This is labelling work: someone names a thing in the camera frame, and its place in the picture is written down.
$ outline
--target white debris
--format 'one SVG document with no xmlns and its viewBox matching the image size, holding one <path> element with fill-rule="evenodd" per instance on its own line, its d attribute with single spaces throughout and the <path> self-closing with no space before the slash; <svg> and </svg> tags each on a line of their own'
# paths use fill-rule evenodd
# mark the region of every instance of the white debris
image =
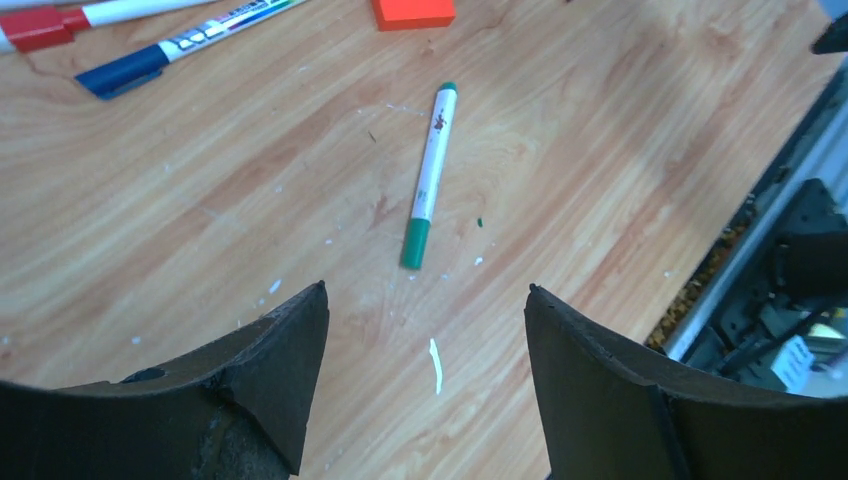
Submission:
<svg viewBox="0 0 848 480">
<path fill-rule="evenodd" d="M 439 359 L 439 348 L 436 340 L 430 339 L 430 356 L 433 357 L 433 367 L 436 369 L 436 395 L 442 393 L 442 361 Z"/>
</svg>

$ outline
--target blue marker cap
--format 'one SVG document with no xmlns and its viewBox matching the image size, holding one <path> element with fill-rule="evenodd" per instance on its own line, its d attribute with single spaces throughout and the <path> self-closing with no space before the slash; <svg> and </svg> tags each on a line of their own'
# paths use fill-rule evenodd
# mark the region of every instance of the blue marker cap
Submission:
<svg viewBox="0 0 848 480">
<path fill-rule="evenodd" d="M 158 77 L 169 63 L 159 45 L 151 45 L 81 73 L 76 79 L 101 100 L 111 100 Z"/>
</svg>

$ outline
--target orange eraser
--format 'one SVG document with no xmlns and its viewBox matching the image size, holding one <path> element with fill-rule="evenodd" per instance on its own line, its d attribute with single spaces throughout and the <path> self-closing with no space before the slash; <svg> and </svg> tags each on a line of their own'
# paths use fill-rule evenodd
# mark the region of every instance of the orange eraser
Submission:
<svg viewBox="0 0 848 480">
<path fill-rule="evenodd" d="M 456 18 L 453 0 L 371 0 L 382 31 L 447 27 Z"/>
</svg>

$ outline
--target green marker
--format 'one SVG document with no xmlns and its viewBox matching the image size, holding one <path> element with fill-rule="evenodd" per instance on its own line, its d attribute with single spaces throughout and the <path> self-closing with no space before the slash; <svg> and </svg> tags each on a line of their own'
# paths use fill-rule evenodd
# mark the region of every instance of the green marker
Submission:
<svg viewBox="0 0 848 480">
<path fill-rule="evenodd" d="M 427 135 L 424 161 L 421 163 L 421 175 L 418 177 L 418 190 L 415 193 L 415 203 L 412 205 L 412 216 L 406 230 L 406 243 L 401 258 L 401 264 L 412 270 L 419 270 L 424 260 L 424 249 L 427 246 L 427 235 L 430 233 L 433 209 L 436 207 L 436 196 L 439 194 L 439 180 L 445 166 L 448 139 L 458 98 L 456 84 L 453 82 L 443 84 L 436 94 L 436 106 L 430 121 L 430 133 Z"/>
</svg>

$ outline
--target marker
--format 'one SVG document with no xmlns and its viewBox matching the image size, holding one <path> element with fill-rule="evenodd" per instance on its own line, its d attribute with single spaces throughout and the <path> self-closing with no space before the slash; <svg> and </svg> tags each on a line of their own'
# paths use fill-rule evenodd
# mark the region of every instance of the marker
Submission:
<svg viewBox="0 0 848 480">
<path fill-rule="evenodd" d="M 0 52 L 55 47 L 73 42 L 75 32 L 213 1 L 112 0 L 69 10 L 45 6 L 13 12 L 0 16 Z"/>
<path fill-rule="evenodd" d="M 418 177 L 418 190 L 412 204 L 412 215 L 401 257 L 401 265 L 412 270 L 419 270 L 424 260 L 424 249 L 427 246 L 427 235 L 430 233 L 433 209 L 436 207 L 436 196 L 439 194 L 439 180 L 445 166 L 448 139 L 458 98 L 456 84 L 453 82 L 443 84 L 436 94 L 436 106 L 433 108 L 430 133 L 427 135 L 427 146 L 424 147 L 424 161 L 421 163 L 421 175 Z"/>
<path fill-rule="evenodd" d="M 234 35 L 307 0 L 256 0 L 145 47 L 112 63 L 77 75 L 79 83 L 102 100 L 110 100 L 162 74 L 162 69 L 191 53 Z"/>
</svg>

